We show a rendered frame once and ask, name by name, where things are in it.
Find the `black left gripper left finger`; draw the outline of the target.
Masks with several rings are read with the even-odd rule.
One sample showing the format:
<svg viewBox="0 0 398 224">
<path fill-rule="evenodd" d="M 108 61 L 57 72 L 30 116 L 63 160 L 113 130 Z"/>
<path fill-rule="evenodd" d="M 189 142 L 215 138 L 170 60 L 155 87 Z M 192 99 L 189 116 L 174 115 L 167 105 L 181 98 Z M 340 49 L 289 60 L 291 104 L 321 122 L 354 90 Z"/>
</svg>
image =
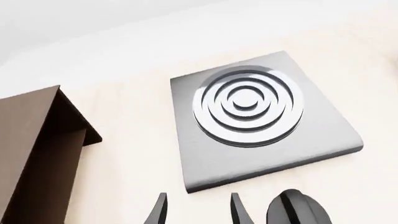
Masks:
<svg viewBox="0 0 398 224">
<path fill-rule="evenodd" d="M 162 192 L 144 224 L 165 224 L 167 218 L 167 194 Z"/>
</svg>

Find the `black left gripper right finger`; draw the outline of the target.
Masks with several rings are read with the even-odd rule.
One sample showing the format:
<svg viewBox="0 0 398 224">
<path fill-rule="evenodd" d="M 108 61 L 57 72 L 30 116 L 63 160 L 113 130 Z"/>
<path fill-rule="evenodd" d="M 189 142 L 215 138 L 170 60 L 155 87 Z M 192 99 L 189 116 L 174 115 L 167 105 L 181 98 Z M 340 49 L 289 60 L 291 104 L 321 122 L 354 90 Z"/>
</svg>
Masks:
<svg viewBox="0 0 398 224">
<path fill-rule="evenodd" d="M 233 224 L 254 224 L 238 193 L 231 193 L 230 210 Z"/>
</svg>

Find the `round black stove knob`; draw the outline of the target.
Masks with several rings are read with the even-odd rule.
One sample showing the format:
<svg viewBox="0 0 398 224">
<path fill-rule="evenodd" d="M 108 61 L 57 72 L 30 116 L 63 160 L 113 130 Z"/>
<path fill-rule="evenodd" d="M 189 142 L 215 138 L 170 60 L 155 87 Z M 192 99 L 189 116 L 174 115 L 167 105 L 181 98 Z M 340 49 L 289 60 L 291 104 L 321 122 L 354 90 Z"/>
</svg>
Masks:
<svg viewBox="0 0 398 224">
<path fill-rule="evenodd" d="M 288 189 L 270 203 L 266 224 L 332 224 L 326 210 L 299 190 Z"/>
</svg>

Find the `flat black stove plate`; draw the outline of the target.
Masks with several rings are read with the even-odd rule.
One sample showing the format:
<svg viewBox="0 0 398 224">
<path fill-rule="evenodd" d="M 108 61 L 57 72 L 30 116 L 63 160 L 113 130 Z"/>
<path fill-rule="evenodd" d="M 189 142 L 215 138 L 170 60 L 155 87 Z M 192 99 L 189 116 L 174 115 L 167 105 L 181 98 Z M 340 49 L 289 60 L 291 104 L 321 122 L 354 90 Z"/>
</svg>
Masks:
<svg viewBox="0 0 398 224">
<path fill-rule="evenodd" d="M 364 146 L 284 51 L 172 78 L 170 87 L 190 194 Z"/>
</svg>

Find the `dark brown wooden cabinet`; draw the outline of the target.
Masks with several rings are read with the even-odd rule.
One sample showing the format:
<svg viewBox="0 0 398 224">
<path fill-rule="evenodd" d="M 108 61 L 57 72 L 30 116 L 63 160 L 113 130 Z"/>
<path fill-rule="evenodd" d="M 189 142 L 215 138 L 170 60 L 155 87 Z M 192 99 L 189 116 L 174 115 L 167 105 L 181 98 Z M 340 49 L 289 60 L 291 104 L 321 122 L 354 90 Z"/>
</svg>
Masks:
<svg viewBox="0 0 398 224">
<path fill-rule="evenodd" d="M 101 141 L 57 85 L 0 99 L 0 224 L 64 224 L 81 151 Z"/>
</svg>

